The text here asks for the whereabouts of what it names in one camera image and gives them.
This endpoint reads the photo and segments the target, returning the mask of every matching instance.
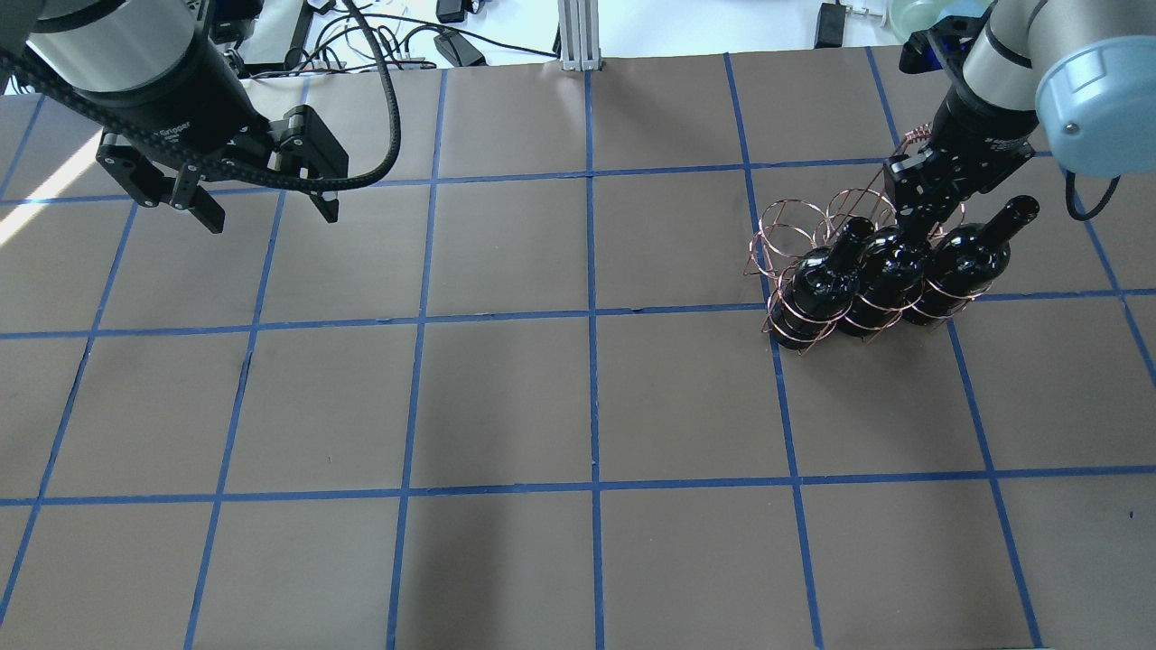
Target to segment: bottle body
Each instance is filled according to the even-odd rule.
[[[875,234],[864,251],[859,294],[837,325],[840,332],[867,338],[898,319],[932,254],[926,230],[889,226]]]
[[[771,305],[770,331],[788,349],[806,349],[831,331],[859,291],[859,258],[870,242],[874,224],[847,220],[835,245],[817,248],[799,260]]]
[[[1007,269],[1011,259],[1008,239],[1038,214],[1039,204],[1021,195],[990,222],[965,223],[948,232],[935,248],[918,289],[921,295],[903,312],[904,320],[916,325],[943,320],[985,291]]]

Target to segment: black connector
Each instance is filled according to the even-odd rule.
[[[847,22],[847,8],[843,5],[823,2],[818,6],[815,24],[815,49],[843,47],[843,28]]]
[[[466,21],[469,0],[437,0],[437,20],[443,24]]]
[[[486,65],[486,57],[457,31],[447,29],[438,32],[433,37],[433,46],[455,67]]]

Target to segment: light blue robot joint cap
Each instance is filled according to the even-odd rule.
[[[1156,170],[1156,36],[1092,43],[1055,62],[1036,113],[1065,169],[1112,178]]]

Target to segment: thick black hose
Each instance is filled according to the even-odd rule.
[[[398,155],[401,153],[401,111],[398,109],[398,97],[393,89],[393,80],[390,79],[385,56],[378,46],[373,29],[365,21],[365,16],[362,15],[361,9],[357,8],[354,0],[342,0],[342,2],[344,2],[349,15],[357,22],[357,27],[361,28],[366,40],[369,40],[373,60],[378,66],[381,89],[385,90],[386,111],[390,119],[390,149],[386,152],[385,158],[370,171],[349,178],[299,178],[297,176],[277,173],[268,169],[255,168],[240,161],[206,157],[203,154],[197,153],[179,142],[170,142],[160,135],[149,133],[121,117],[109,112],[104,108],[89,102],[52,72],[51,68],[39,61],[34,61],[27,57],[18,58],[12,52],[0,49],[0,67],[22,75],[27,82],[35,86],[40,93],[44,93],[46,96],[81,116],[102,124],[110,131],[124,135],[139,145],[163,152],[176,160],[184,161],[186,164],[198,165],[215,177],[231,178],[275,190],[292,190],[312,194],[356,190],[372,185],[385,178],[385,175],[398,162]]]

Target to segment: wine bottle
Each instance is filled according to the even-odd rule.
[[[830,332],[859,291],[859,258],[875,226],[853,216],[843,226],[835,244],[812,250],[784,283],[781,300],[770,313],[775,340],[788,349],[805,349]]]
[[[927,235],[934,226],[934,220],[925,219],[875,232],[864,251],[859,295],[836,326],[840,332],[867,338],[897,319],[924,279],[932,256]]]
[[[942,320],[969,296],[985,290],[1008,267],[1008,239],[1038,214],[1036,199],[1018,195],[987,223],[965,223],[948,232],[924,272],[922,296],[903,312],[904,320],[916,325]]]

